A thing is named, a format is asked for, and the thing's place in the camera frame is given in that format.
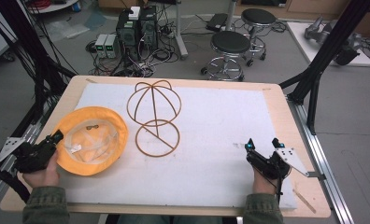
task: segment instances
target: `black strap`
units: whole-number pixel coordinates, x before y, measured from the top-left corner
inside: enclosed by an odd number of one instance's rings
[[[15,175],[11,175],[8,171],[0,171],[0,179],[7,183],[13,188],[21,197],[21,199],[27,203],[30,198],[30,192],[23,185],[23,183]]]

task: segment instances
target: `wooden table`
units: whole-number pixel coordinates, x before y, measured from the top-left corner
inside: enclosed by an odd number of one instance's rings
[[[127,84],[135,85],[144,81],[153,83],[160,79],[155,78],[129,78],[129,77],[73,77],[66,88],[60,102],[52,112],[37,142],[51,133],[59,120],[76,108],[84,88],[89,83]],[[277,138],[286,146],[296,148],[297,154],[309,172],[314,168],[306,152],[296,123],[292,117],[282,89],[277,84],[246,83],[246,82],[221,82],[204,80],[166,79],[173,88],[195,87],[260,91],[263,93],[268,107],[270,119],[276,130]],[[306,178],[298,172],[291,173],[293,193],[297,202],[294,210],[283,211],[285,217],[328,217],[331,215],[329,205],[317,178]],[[1,202],[4,211],[21,211],[23,201],[12,189],[9,189]],[[233,207],[191,207],[191,206],[153,206],[153,205],[128,205],[128,204],[103,204],[103,203],[69,203],[70,212],[82,213],[108,213],[108,214],[166,214],[166,215],[209,215],[209,216],[242,216],[241,208]]]

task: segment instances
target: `wire hat stand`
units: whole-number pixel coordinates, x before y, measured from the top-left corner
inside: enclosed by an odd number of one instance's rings
[[[127,102],[127,114],[141,125],[135,134],[135,144],[143,154],[164,157],[176,150],[180,134],[172,121],[181,107],[180,97],[166,80],[135,85]]]

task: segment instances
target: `black stool seat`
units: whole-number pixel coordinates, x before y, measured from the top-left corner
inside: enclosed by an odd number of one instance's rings
[[[241,13],[241,20],[246,24],[270,25],[276,21],[276,17],[263,9],[249,8]]]
[[[211,38],[211,45],[225,53],[244,53],[251,47],[249,40],[240,33],[221,31]]]

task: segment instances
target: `electronic equipment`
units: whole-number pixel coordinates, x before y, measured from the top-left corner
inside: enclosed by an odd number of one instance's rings
[[[131,7],[131,12],[129,13],[129,20],[130,21],[138,21],[139,18],[139,12],[141,10],[140,7]]]
[[[106,58],[107,53],[104,48],[108,35],[99,35],[97,40],[95,41],[95,49],[97,50],[98,57]]]
[[[144,40],[144,48],[158,48],[158,22],[156,16],[156,6],[144,7],[139,18],[141,33]]]
[[[116,34],[125,47],[137,47],[140,40],[139,22],[129,20],[129,12],[123,11],[118,19]]]
[[[221,27],[225,25],[228,15],[225,13],[215,14],[207,23],[206,29],[219,32]]]
[[[108,58],[116,58],[119,54],[118,36],[108,35],[104,48]]]

